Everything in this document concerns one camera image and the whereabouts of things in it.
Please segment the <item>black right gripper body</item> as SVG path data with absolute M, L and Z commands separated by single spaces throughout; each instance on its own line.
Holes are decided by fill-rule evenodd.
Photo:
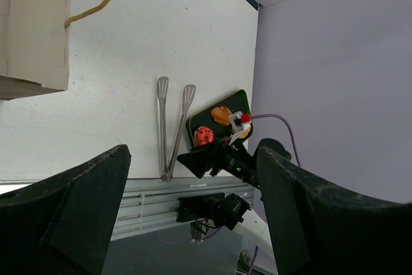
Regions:
M 227 143 L 219 145 L 214 154 L 211 176 L 216 176 L 221 170 L 239 178 L 252 187 L 258 187 L 256 159 L 251 156 L 242 143 L 230 146 Z

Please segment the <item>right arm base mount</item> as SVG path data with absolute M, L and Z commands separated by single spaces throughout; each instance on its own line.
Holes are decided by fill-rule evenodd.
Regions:
M 179 223 L 194 222 L 197 230 L 207 227 L 220 228 L 217 225 L 217 208 L 225 198 L 224 193 L 213 193 L 179 198 L 176 221 Z

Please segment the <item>red fake donut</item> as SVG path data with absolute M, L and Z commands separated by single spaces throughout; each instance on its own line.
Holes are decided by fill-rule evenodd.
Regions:
M 196 146 L 203 146 L 214 141 L 214 132 L 206 126 L 199 127 L 194 134 Z

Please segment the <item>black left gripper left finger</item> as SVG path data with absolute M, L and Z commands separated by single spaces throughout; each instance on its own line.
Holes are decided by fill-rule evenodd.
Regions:
M 1 274 L 101 274 L 131 155 L 115 146 L 1 195 Z

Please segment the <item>metal tongs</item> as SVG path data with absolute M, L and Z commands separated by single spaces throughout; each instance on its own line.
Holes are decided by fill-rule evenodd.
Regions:
M 174 105 L 178 108 L 176 113 L 171 113 L 167 109 L 170 101 L 168 96 L 169 78 L 161 76 L 156 82 L 156 98 L 158 107 L 158 158 L 160 179 L 164 182 L 171 182 L 180 145 L 183 137 L 183 129 L 196 94 L 196 86 L 187 84 L 183 87 L 180 96 L 171 97 L 176 101 Z

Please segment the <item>brown fake croissant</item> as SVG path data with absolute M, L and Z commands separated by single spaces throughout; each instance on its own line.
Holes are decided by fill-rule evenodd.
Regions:
M 211 110 L 213 120 L 222 126 L 230 125 L 231 110 L 226 106 L 218 106 Z

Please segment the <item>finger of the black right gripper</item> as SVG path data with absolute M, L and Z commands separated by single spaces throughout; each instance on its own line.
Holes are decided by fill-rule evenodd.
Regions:
M 177 156 L 177 161 L 184 165 L 195 177 L 203 178 L 207 171 L 210 171 L 215 163 L 217 144 L 205 144 L 193 148 L 189 153 Z

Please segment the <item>brown paper bag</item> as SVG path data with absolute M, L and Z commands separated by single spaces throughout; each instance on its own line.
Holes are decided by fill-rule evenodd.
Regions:
M 70 0 L 1 0 L 1 100 L 67 90 L 70 24 L 109 2 L 70 16 Z

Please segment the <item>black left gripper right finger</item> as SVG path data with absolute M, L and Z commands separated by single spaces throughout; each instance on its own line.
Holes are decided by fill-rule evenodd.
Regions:
M 345 189 L 268 147 L 257 152 L 279 274 L 410 274 L 411 205 Z

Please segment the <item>round fake bun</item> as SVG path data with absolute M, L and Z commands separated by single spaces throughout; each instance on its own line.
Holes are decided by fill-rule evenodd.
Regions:
M 244 130 L 242 132 L 242 134 L 239 137 L 240 138 L 246 138 L 248 136 L 249 132 L 250 132 L 250 128 L 247 128 L 246 130 Z

